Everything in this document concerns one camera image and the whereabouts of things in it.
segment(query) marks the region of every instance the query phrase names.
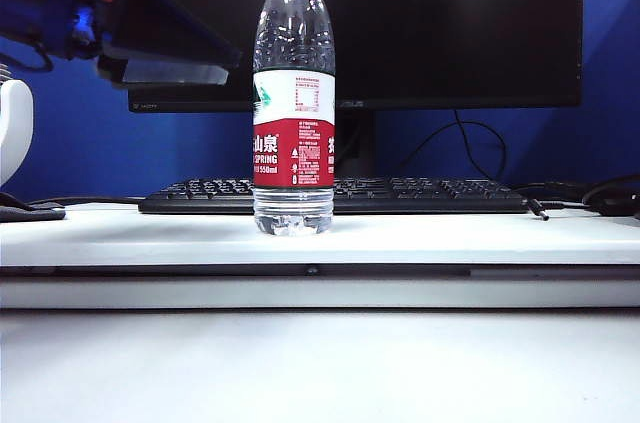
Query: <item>white desk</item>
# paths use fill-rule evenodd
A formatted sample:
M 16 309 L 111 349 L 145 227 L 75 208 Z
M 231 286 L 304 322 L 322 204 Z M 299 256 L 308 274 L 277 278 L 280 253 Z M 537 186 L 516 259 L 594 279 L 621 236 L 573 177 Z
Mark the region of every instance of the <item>white desk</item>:
M 640 222 L 583 212 L 549 222 L 345 217 L 329 234 L 290 240 L 259 234 L 251 218 L 91 205 L 70 209 L 66 221 L 3 225 L 0 237 L 3 270 L 43 273 L 4 278 L 5 308 L 640 302 L 637 278 L 597 277 L 640 262 Z M 47 276 L 56 266 L 310 262 L 317 277 Z M 340 262 L 473 270 L 465 278 L 323 276 Z M 557 266 L 575 263 L 599 269 Z M 0 332 L 2 423 L 635 423 L 640 415 L 640 310 L 5 311 Z
M 531 214 L 345 216 L 329 233 L 283 239 L 259 233 L 251 217 L 82 205 L 69 208 L 64 221 L 2 225 L 0 241 L 5 269 L 33 267 L 43 276 L 4 278 L 5 308 L 640 306 L 640 221 L 577 210 L 553 212 L 548 222 Z M 106 266 L 226 266 L 232 273 L 232 265 L 274 264 L 317 264 L 320 271 L 46 277 L 56 267 L 82 268 L 87 276 Z M 352 265 L 350 277 L 331 272 L 345 264 Z M 354 276 L 353 268 L 371 264 L 445 270 Z M 455 268 L 464 268 L 464 277 Z
M 636 423 L 640 315 L 0 314 L 3 423 Z

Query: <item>white label section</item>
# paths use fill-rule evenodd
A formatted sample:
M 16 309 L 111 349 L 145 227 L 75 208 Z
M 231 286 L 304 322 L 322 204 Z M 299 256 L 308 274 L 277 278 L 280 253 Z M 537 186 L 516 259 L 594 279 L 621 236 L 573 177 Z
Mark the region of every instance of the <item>white label section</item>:
M 285 118 L 335 124 L 336 79 L 304 70 L 270 70 L 253 75 L 256 89 L 253 124 Z

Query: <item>blue background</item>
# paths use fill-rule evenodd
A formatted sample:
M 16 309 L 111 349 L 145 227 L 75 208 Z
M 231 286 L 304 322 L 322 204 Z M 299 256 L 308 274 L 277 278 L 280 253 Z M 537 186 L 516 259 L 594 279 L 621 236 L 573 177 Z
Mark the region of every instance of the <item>blue background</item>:
M 0 51 L 37 63 L 30 50 L 6 40 L 0 39 Z M 143 196 L 193 176 L 250 174 L 248 113 L 129 113 L 126 93 L 100 80 L 91 63 L 55 63 L 50 74 L 14 72 L 34 93 L 35 132 L 27 159 L 3 191 L 23 200 Z M 638 172 L 640 0 L 585 0 L 583 66 L 579 107 L 461 112 L 504 136 L 504 181 L 596 181 Z M 427 134 L 453 121 L 444 110 L 379 115 L 380 174 L 392 172 Z M 495 172 L 497 141 L 485 130 L 468 131 L 476 159 Z M 477 175 L 455 129 L 433 140 L 403 173 Z

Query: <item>water bottle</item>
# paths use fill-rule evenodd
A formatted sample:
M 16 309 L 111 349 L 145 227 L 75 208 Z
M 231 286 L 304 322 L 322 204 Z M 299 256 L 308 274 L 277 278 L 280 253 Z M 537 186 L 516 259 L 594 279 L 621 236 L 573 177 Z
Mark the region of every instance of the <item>water bottle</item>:
M 323 0 L 266 0 L 256 34 L 254 214 L 272 235 L 331 225 L 335 51 Z

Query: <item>computer monitor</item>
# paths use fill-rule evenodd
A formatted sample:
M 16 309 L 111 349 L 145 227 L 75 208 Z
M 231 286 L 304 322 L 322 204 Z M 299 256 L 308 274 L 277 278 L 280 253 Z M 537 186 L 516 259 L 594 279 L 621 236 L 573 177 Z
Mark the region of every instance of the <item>computer monitor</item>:
M 264 0 L 177 0 L 244 56 L 225 86 L 130 91 L 135 112 L 252 109 Z M 578 105 L 582 0 L 325 0 L 336 46 L 336 131 L 367 110 Z M 361 142 L 366 148 L 370 141 Z

